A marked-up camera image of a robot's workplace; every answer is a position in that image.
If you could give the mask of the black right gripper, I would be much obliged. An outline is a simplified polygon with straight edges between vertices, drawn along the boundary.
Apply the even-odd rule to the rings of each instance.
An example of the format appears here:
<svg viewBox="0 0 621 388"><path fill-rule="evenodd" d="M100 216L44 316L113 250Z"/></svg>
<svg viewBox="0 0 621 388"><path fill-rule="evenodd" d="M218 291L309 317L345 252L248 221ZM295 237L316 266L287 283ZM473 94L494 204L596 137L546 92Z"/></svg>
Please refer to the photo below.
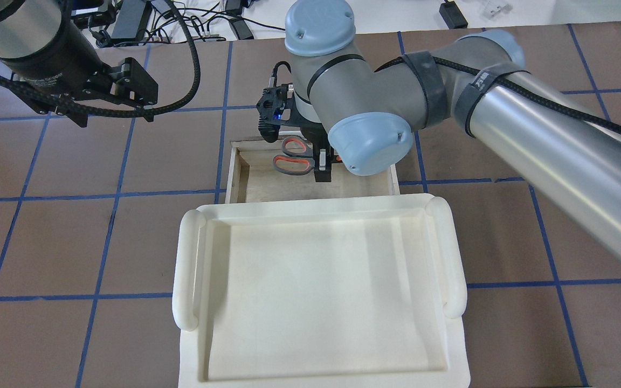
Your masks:
<svg viewBox="0 0 621 388"><path fill-rule="evenodd" d="M285 66L291 71L286 61L279 61L274 65L269 86L264 88L262 96L257 102L259 112L258 131L262 138L273 143L278 140L281 126L301 128L303 136L313 145L314 152L314 179L317 183L331 182L331 167L338 161L338 155L330 146L328 135L319 120L304 117L298 109L299 103L304 102L297 98L292 83L278 86L278 69Z"/></svg>

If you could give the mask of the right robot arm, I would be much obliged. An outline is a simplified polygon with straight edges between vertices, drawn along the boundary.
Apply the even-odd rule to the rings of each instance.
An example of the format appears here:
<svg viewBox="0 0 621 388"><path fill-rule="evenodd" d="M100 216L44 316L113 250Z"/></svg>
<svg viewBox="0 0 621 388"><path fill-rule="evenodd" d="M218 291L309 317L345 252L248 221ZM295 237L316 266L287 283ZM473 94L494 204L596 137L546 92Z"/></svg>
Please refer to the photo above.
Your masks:
<svg viewBox="0 0 621 388"><path fill-rule="evenodd" d="M386 170L416 131L451 118L621 261L621 125L565 106L528 73L512 34L469 34L373 70L345 1L297 1L284 29L298 126L352 174Z"/></svg>

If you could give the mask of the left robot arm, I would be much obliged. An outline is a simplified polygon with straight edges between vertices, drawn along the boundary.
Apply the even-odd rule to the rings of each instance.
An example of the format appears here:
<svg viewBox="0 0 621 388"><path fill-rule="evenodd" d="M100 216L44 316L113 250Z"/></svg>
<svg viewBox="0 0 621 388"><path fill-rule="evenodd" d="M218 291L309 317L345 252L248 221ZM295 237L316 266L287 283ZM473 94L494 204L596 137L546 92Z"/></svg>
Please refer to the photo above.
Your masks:
<svg viewBox="0 0 621 388"><path fill-rule="evenodd" d="M74 102L101 99L136 109L154 105L157 81L134 58L111 67L56 1L0 1L0 62L14 74L11 91L39 114L53 112L88 124L57 102L25 95L37 91Z"/></svg>

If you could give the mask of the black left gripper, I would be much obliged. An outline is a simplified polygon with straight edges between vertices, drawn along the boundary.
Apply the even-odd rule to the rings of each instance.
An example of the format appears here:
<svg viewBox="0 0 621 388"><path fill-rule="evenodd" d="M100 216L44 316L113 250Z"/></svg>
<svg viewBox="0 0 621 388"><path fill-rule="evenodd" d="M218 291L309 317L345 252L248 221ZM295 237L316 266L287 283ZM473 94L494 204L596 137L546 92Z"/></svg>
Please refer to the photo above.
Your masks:
<svg viewBox="0 0 621 388"><path fill-rule="evenodd" d="M80 128L88 126L88 114L71 109L74 101L101 99L138 110L158 101L157 81L131 57L115 67L95 59L49 59L12 61L11 69L20 77L15 86L58 95L55 114L69 118Z"/></svg>

